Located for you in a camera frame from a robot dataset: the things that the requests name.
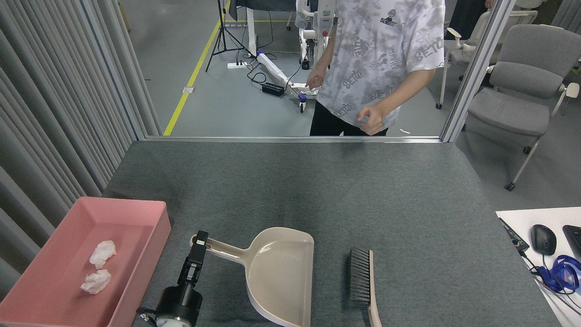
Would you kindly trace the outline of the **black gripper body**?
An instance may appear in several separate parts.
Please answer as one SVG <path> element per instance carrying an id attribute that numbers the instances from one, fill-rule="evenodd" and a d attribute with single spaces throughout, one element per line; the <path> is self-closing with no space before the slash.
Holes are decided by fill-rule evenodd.
<path id="1" fill-rule="evenodd" d="M 167 287 L 156 308 L 157 324 L 195 324 L 203 302 L 190 284 Z"/>

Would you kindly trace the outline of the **person's right hand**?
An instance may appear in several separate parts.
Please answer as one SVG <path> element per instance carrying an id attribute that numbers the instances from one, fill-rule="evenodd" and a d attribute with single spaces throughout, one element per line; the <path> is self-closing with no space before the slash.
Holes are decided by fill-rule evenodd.
<path id="1" fill-rule="evenodd" d="M 322 86 L 326 75 L 326 67 L 313 68 L 307 77 L 305 86 L 308 89 L 315 89 Z"/>

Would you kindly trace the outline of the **person's left hand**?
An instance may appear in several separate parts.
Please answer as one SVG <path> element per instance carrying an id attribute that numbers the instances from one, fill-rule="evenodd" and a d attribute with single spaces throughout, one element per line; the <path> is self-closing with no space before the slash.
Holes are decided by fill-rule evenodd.
<path id="1" fill-rule="evenodd" d="M 382 111 L 375 105 L 364 106 L 357 115 L 359 128 L 368 136 L 376 136 L 384 130 Z"/>

